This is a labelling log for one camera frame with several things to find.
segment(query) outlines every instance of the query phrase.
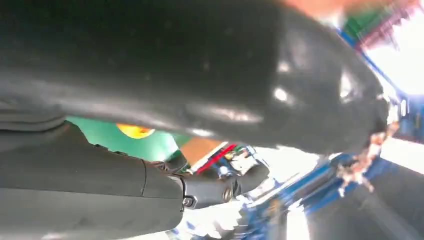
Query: screw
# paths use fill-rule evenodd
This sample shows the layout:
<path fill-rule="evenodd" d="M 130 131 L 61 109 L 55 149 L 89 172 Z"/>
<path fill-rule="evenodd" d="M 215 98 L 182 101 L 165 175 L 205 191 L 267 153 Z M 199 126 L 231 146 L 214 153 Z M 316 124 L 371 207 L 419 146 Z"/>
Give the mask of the screw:
<path fill-rule="evenodd" d="M 191 207 L 193 205 L 193 199 L 189 197 L 184 197 L 184 199 L 182 200 L 182 205 L 184 207 Z"/>

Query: black plastic housing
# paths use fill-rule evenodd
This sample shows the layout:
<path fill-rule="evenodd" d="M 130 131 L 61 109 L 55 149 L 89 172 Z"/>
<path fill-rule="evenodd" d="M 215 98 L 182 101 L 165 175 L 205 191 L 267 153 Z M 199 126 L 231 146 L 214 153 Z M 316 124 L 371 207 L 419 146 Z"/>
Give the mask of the black plastic housing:
<path fill-rule="evenodd" d="M 179 178 L 61 128 L 54 140 L 0 152 L 2 238 L 119 239 L 180 223 Z"/>
<path fill-rule="evenodd" d="M 377 78 L 282 2 L 1 1 L 0 99 L 255 146 L 360 150 L 386 122 Z"/>

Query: green surface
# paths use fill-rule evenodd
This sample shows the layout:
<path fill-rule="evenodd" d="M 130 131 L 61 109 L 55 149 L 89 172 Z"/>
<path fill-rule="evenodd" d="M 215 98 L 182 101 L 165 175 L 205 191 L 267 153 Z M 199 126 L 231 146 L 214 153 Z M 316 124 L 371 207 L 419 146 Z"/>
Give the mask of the green surface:
<path fill-rule="evenodd" d="M 388 19 L 393 12 L 394 8 L 390 4 L 381 8 L 364 10 L 348 16 L 342 30 L 357 42 Z"/>
<path fill-rule="evenodd" d="M 152 135 L 133 139 L 123 134 L 115 123 L 103 122 L 79 117 L 69 117 L 68 121 L 78 125 L 91 144 L 100 144 L 110 151 L 120 151 L 129 156 L 147 161 L 165 161 L 178 150 L 174 136 L 178 142 L 185 143 L 190 139 L 182 135 L 163 131 L 155 131 Z"/>

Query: black plastic panel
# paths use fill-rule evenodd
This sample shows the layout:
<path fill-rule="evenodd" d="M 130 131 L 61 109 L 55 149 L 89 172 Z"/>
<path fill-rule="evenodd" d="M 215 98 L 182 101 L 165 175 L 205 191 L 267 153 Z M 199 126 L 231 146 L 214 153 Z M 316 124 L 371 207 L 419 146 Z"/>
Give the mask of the black plastic panel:
<path fill-rule="evenodd" d="M 319 154 L 386 122 L 355 51 L 282 1 L 15 0 L 0 16 L 0 99 L 25 109 Z"/>
<path fill-rule="evenodd" d="M 181 199 L 5 188 L 0 196 L 7 240 L 115 240 L 172 229 L 182 217 Z"/>

